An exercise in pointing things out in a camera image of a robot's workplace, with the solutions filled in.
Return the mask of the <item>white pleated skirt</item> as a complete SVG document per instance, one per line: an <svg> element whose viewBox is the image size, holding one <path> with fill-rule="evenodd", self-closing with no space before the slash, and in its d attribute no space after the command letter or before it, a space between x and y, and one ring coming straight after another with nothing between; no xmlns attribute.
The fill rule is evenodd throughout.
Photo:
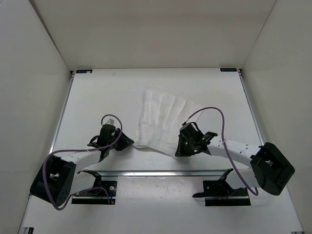
<svg viewBox="0 0 312 234"><path fill-rule="evenodd" d="M201 108L192 101L168 93L144 91L134 146L175 158L182 124Z"/></svg>

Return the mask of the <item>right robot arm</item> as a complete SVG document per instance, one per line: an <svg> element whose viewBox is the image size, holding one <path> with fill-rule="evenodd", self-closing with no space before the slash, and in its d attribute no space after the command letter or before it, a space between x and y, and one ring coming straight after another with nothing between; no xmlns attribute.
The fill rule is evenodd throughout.
<svg viewBox="0 0 312 234"><path fill-rule="evenodd" d="M184 123L179 130L176 157L197 154L224 157L230 163L238 162L245 169L232 167L218 180L219 191L230 195L240 188L261 188L271 195L280 195L295 169L272 143L263 146L243 144L222 139L216 133L203 134L196 123Z"/></svg>

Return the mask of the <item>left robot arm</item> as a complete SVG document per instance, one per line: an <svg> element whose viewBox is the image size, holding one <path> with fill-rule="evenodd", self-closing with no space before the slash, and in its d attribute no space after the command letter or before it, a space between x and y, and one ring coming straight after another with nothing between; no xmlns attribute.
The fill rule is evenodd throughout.
<svg viewBox="0 0 312 234"><path fill-rule="evenodd" d="M133 143L120 128L104 124L99 135L88 143L88 149L58 150L49 154L30 187L30 194L51 203L58 211L63 210L74 195L107 194L100 174L88 167L102 162L111 150L122 151Z"/></svg>

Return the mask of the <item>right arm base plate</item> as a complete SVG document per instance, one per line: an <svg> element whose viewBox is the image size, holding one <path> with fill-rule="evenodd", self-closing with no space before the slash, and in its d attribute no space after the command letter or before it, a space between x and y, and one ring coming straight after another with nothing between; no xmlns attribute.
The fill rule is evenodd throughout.
<svg viewBox="0 0 312 234"><path fill-rule="evenodd" d="M251 206L246 188L233 189L221 180L204 180L203 191L192 197L204 198L206 207Z"/></svg>

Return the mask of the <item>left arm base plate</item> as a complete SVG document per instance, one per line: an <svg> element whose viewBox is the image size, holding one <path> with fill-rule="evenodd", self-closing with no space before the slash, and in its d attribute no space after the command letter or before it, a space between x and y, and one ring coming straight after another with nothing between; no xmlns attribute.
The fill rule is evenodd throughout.
<svg viewBox="0 0 312 234"><path fill-rule="evenodd" d="M117 196L117 177L104 177L101 183L94 185L94 187L102 187L107 191L107 194L101 190L92 190L83 192L79 195L73 196L72 204L79 205L115 205Z"/></svg>

